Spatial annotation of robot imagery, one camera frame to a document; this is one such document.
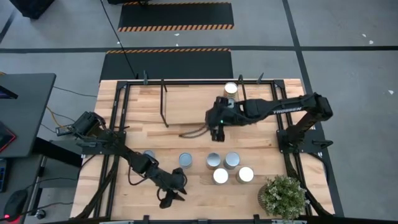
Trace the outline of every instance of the metal can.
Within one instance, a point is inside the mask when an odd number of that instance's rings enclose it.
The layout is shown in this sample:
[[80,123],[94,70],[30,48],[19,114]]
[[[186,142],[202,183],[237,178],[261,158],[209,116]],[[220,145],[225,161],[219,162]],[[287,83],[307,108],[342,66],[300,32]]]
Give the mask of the metal can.
[[192,166],[192,156],[189,153],[182,153],[179,158],[180,167],[183,169],[188,169]]
[[152,158],[155,159],[155,153],[151,150],[144,151],[144,154],[147,154],[148,156],[151,156]]
[[226,169],[218,168],[217,170],[214,171],[213,182],[216,185],[225,184],[227,180],[228,180],[228,172],[226,171]]
[[236,180],[241,184],[246,184],[252,181],[254,178],[254,172],[250,167],[242,167],[236,174]]
[[224,97],[227,98],[236,98],[236,95],[238,94],[238,85],[233,83],[233,82],[229,82],[226,83],[224,86]]
[[210,153],[206,158],[206,166],[211,170],[217,169],[221,164],[221,157],[217,153]]
[[238,153],[236,153],[236,152],[229,152],[229,153],[226,155],[225,159],[224,159],[224,166],[225,166],[225,168],[227,168],[227,169],[229,169],[229,170],[233,170],[233,169],[235,169],[235,167],[236,167],[237,165],[239,165],[240,160],[241,160],[241,159],[239,158]]

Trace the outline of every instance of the potted plant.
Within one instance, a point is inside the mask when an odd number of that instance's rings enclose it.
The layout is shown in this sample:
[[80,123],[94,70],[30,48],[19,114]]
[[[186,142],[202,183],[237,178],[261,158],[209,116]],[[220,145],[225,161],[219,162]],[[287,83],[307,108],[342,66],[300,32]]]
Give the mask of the potted plant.
[[305,200],[305,190],[294,178],[277,175],[274,180],[267,179],[261,187],[258,201],[267,214],[280,215],[284,220],[298,218],[309,201]]

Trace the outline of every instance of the wooden tabletop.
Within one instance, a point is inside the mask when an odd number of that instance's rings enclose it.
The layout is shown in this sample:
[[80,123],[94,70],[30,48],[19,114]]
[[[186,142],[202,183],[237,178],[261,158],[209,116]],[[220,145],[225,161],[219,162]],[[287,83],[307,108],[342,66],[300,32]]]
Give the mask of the wooden tabletop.
[[[95,112],[109,123],[114,92],[117,81],[102,81]],[[299,79],[285,79],[288,97],[303,94]],[[271,100],[268,85],[245,85],[248,98]],[[223,85],[169,85],[165,94],[166,120],[171,124],[166,128],[159,114],[160,86],[134,85],[130,89],[127,106],[126,146],[139,152],[152,150],[160,167],[168,172],[178,167],[178,157],[188,152],[193,157],[193,165],[185,170],[188,184],[184,195],[185,202],[174,201],[167,209],[159,208],[156,197],[157,187],[147,180],[138,186],[130,186],[127,181],[127,162],[119,163],[118,178],[114,195],[112,220],[142,220],[150,215],[151,220],[179,219],[252,219],[253,214],[260,218],[268,216],[257,202],[258,190],[266,183],[265,179],[275,175],[285,175],[283,155],[278,150],[275,135],[277,121],[270,116],[264,121],[243,127],[225,127],[225,142],[211,141],[207,133],[195,139],[182,139],[178,134],[198,129],[204,122],[204,112],[210,109],[216,96],[223,92]],[[241,89],[239,97],[243,98]],[[120,119],[118,111],[116,124]],[[304,112],[292,113],[297,122]],[[287,127],[285,116],[284,127]],[[228,152],[240,155],[240,165],[229,170],[229,179],[224,185],[214,185],[211,180],[212,170],[206,168],[206,157],[216,152],[224,159]],[[96,156],[80,172],[71,217],[78,215],[90,201],[98,188],[103,156]],[[320,161],[301,154],[302,166],[307,187],[312,194],[331,213],[334,213],[331,197],[326,183],[325,172]],[[251,167],[255,178],[248,184],[239,184],[234,175],[242,166]],[[139,177],[131,174],[132,182]],[[101,214],[104,214],[108,193],[103,197]]]

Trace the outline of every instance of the concrete floor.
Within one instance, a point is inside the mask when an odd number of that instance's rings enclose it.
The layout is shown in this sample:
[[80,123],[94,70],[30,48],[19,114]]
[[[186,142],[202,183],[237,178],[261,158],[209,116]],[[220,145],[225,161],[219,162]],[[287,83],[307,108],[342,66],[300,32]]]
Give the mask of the concrete floor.
[[[174,2],[179,0],[154,0]],[[125,47],[153,46],[293,46],[282,0],[231,0],[234,30],[165,31],[119,34]],[[289,0],[301,46],[398,45],[398,1]],[[105,3],[115,26],[121,6]],[[0,1],[0,30],[13,6]],[[2,49],[63,49],[118,47],[100,0],[56,0],[37,21],[19,12]],[[0,54],[0,71],[57,74],[55,85],[95,95],[104,53]],[[294,51],[232,51],[234,76],[301,78]],[[346,217],[398,220],[398,151],[394,142],[398,122],[398,52],[304,52],[314,91],[326,96],[334,117],[323,123],[336,183]],[[49,106],[73,119],[93,110],[95,98],[53,90]],[[69,120],[59,118],[63,124]],[[50,114],[42,122],[55,128]],[[41,128],[39,136],[56,139]],[[48,189],[41,205],[73,201],[74,189]],[[46,209],[40,222],[66,220],[71,206]],[[26,223],[37,223],[30,217]]]

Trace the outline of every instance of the black floor mat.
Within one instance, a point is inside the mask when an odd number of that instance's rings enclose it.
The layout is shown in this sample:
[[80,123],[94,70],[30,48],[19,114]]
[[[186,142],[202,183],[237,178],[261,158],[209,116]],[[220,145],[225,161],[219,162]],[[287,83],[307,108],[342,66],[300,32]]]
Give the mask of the black floor mat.
[[[233,78],[229,49],[143,49],[126,50],[133,70],[143,79]],[[105,56],[101,80],[134,79],[122,50]]]
[[182,2],[125,3],[119,21],[120,32],[165,30],[232,29],[234,26],[231,3]]

